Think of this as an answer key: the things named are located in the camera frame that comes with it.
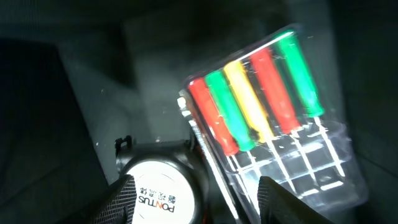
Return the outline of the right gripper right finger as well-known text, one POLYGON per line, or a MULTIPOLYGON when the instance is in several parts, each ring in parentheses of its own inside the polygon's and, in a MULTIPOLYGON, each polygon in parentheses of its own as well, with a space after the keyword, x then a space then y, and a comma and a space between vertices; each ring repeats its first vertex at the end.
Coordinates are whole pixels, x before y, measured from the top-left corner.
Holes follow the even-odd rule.
POLYGON ((333 224, 270 177, 260 177, 257 200, 262 224, 333 224))

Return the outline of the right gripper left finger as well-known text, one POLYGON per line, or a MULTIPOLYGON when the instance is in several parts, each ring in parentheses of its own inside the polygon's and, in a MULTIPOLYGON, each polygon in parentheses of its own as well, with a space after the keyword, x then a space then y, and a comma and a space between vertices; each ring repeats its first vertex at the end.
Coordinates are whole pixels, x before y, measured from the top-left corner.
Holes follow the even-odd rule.
POLYGON ((97 209, 89 223, 131 224, 136 206, 136 183, 126 174, 110 185, 105 195, 96 204, 97 209))

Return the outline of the black round tape measure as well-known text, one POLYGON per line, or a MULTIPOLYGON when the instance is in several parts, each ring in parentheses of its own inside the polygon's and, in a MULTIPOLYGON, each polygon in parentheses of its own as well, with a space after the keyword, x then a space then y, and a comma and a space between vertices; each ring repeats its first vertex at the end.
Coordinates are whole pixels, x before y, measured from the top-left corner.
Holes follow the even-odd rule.
POLYGON ((204 224, 209 221, 209 180, 195 138, 138 144, 114 143, 116 167, 136 183, 132 223, 204 224))

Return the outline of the clear case coloured screwdrivers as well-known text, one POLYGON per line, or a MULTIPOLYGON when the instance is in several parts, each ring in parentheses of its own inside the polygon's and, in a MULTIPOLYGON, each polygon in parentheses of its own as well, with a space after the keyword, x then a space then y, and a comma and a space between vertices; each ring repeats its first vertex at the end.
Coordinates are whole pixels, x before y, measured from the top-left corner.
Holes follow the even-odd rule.
POLYGON ((322 215, 367 200, 335 80, 313 40, 289 24, 189 76, 178 105, 231 212, 259 223, 269 177, 322 215))

